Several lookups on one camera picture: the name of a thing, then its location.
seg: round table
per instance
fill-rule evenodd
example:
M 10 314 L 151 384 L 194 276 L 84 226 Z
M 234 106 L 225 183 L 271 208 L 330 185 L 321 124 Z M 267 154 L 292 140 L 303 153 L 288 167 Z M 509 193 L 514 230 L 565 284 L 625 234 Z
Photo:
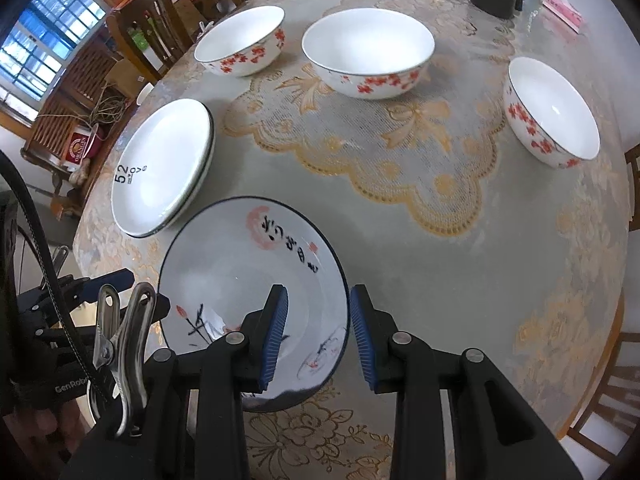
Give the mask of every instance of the round table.
M 82 272 L 128 267 L 137 281 L 157 285 L 169 244 L 204 206 L 236 195 L 279 200 L 324 233 L 349 285 L 366 284 L 400 330 L 435 349 L 482 349 L 557 433 L 603 354 L 626 255 L 625 162 L 588 24 L 577 35 L 536 0 L 525 0 L 512 20 L 469 0 L 245 6 L 265 4 L 286 11 L 286 46 L 274 65 L 251 78 L 220 77 L 189 52 L 132 118 L 82 215 L 74 243 Z M 367 6 L 410 14 L 436 40 L 428 73 L 396 100 L 338 94 L 301 52 L 315 20 Z M 587 101 L 602 144 L 594 161 L 553 170 L 505 124 L 502 83 L 517 55 L 551 65 Z M 211 170 L 175 224 L 153 237 L 127 237 L 110 207 L 117 160 L 142 121 L 178 98 L 198 99 L 213 114 Z M 147 355 L 161 345 L 154 326 Z M 245 414 L 252 475 L 386 476 L 394 401 L 369 391 L 351 337 L 334 377 L 311 399 Z M 446 438 L 451 445 L 450 424 Z M 453 475 L 451 452 L 449 462 Z

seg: cardboard box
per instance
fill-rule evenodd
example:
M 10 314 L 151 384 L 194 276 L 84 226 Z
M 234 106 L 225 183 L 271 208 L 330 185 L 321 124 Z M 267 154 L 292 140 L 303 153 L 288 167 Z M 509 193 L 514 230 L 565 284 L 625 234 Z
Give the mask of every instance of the cardboard box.
M 104 79 L 113 84 L 121 94 L 134 100 L 148 82 L 128 59 L 117 62 Z

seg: tissue box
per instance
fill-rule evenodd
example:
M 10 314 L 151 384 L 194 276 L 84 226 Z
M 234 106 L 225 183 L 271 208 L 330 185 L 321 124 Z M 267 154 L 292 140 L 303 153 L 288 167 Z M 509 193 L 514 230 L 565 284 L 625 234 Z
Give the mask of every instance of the tissue box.
M 580 33 L 582 15 L 567 0 L 542 0 L 542 4 L 563 20 L 575 32 Z

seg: white plate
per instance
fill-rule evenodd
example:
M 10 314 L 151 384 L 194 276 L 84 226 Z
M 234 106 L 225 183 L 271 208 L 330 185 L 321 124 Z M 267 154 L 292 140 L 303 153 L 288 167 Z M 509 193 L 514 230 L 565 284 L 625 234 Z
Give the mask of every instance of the white plate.
M 236 197 L 198 213 L 162 263 L 158 291 L 173 305 L 161 321 L 177 354 L 206 348 L 263 308 L 271 285 L 289 294 L 273 381 L 244 396 L 246 410 L 290 408 L 331 376 L 346 346 L 349 309 L 335 253 L 307 219 L 265 198 Z
M 177 218 L 205 176 L 213 142 L 209 111 L 198 101 L 180 99 L 152 114 L 116 167 L 111 211 L 118 227 L 142 238 Z

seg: white bowl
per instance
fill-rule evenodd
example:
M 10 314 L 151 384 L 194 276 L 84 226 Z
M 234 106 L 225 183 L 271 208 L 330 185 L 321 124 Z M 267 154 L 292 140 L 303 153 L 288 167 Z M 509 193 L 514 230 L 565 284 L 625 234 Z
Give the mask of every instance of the white bowl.
M 243 396 L 246 410 L 299 404 L 340 362 L 348 336 L 344 273 L 320 231 L 287 205 L 240 196 L 203 209 L 174 238 L 162 263 L 158 291 L 171 300 L 161 321 L 177 354 L 206 348 L 238 330 L 282 284 L 289 313 L 273 381 Z
M 411 16 L 386 9 L 348 9 L 307 29 L 302 50 L 322 81 L 359 99 L 399 96 L 418 84 L 435 43 Z
M 285 40 L 283 21 L 280 7 L 238 12 L 207 32 L 193 55 L 217 75 L 251 75 L 280 55 Z
M 587 103 L 549 65 L 530 57 L 513 59 L 503 97 L 511 129 L 538 160 L 570 168 L 598 155 L 600 135 Z
M 116 167 L 111 211 L 118 227 L 143 238 L 178 218 L 206 176 L 213 145 L 212 121 L 202 103 L 180 99 L 152 114 Z

